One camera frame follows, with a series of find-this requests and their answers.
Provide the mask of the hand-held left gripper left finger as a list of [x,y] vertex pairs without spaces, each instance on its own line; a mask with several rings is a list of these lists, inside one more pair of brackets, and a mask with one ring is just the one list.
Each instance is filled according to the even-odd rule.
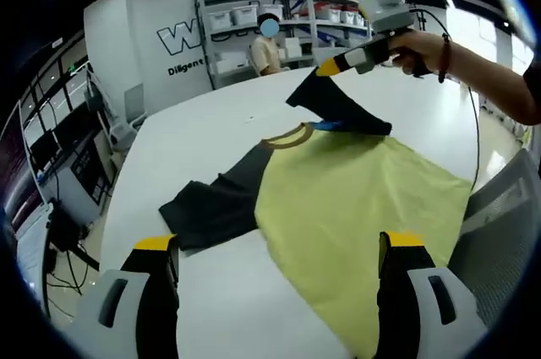
[[175,236],[136,243],[121,269],[105,271],[79,305],[85,358],[178,356]]

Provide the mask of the person's right hand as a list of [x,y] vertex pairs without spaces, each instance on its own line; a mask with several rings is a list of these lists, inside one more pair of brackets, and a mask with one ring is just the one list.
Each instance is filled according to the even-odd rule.
[[389,50],[396,54],[393,64],[407,75],[413,75],[418,63],[414,53],[422,58],[431,73],[438,73],[443,78],[451,65],[451,41],[447,35],[411,30],[390,38]]

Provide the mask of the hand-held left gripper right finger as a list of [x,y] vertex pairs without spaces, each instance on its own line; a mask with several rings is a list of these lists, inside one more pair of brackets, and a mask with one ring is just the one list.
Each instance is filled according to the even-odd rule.
[[380,233],[378,358],[464,358],[484,337],[474,295],[412,234]]

